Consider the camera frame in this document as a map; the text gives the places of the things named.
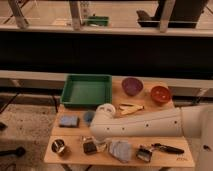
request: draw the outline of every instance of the green tray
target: green tray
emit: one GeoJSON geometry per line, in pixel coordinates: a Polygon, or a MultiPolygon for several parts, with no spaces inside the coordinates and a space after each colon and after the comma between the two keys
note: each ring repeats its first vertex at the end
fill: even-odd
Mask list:
{"type": "Polygon", "coordinates": [[[86,24],[88,26],[94,24],[98,26],[108,26],[109,17],[106,16],[89,16],[86,24]]]}
{"type": "Polygon", "coordinates": [[[112,77],[70,74],[65,82],[60,101],[65,107],[94,107],[111,103],[112,77]]]}

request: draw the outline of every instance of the wooden table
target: wooden table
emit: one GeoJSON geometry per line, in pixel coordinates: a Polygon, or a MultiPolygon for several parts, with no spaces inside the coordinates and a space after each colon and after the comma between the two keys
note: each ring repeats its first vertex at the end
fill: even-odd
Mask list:
{"type": "MultiPolygon", "coordinates": [[[[162,82],[143,82],[144,88],[137,96],[127,96],[121,88],[120,78],[113,78],[112,81],[112,103],[118,109],[120,103],[128,102],[135,104],[142,104],[145,106],[145,110],[139,111],[138,114],[148,114],[149,112],[159,111],[164,109],[173,108],[173,102],[158,106],[150,99],[150,90],[156,85],[167,87],[162,82]]],[[[67,109],[63,105],[59,107],[59,112],[56,116],[56,120],[52,129],[44,161],[46,163],[60,163],[60,164],[85,164],[85,165],[110,165],[110,166],[156,166],[156,167],[194,167],[194,161],[191,152],[188,147],[188,143],[184,137],[114,137],[114,139],[128,140],[133,147],[132,160],[129,163],[121,163],[117,159],[113,158],[107,151],[97,153],[94,155],[86,155],[82,148],[82,136],[91,136],[89,128],[84,123],[82,117],[85,109],[67,109]],[[78,115],[80,118],[79,128],[60,128],[58,125],[59,118],[62,115],[78,115]],[[59,157],[51,150],[52,142],[55,139],[63,139],[65,144],[70,149],[70,154],[64,157],[59,157]],[[175,146],[184,149],[185,153],[182,155],[171,155],[155,151],[150,163],[144,163],[136,158],[136,150],[140,145],[151,145],[153,143],[162,143],[170,146],[175,146]]],[[[123,117],[117,110],[116,117],[123,117]]]]}

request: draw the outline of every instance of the purple bowl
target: purple bowl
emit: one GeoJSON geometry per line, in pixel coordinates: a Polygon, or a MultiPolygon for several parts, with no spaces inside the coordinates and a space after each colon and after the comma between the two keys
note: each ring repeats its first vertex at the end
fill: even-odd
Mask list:
{"type": "Polygon", "coordinates": [[[143,89],[143,83],[137,78],[128,77],[122,81],[122,88],[129,96],[135,96],[143,89]]]}

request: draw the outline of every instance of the dark background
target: dark background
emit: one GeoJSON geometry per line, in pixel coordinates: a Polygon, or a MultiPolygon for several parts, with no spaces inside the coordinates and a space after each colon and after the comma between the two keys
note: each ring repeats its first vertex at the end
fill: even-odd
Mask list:
{"type": "Polygon", "coordinates": [[[0,32],[0,69],[212,79],[213,38],[0,32]]]}

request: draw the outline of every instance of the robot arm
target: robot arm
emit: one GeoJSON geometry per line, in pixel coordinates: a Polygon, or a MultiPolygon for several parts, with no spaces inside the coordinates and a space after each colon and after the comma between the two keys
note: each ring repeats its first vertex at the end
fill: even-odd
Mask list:
{"type": "Polygon", "coordinates": [[[97,108],[90,130],[98,141],[113,136],[201,137],[197,171],[212,171],[213,105],[174,108],[144,115],[114,118],[115,107],[97,108]]]}

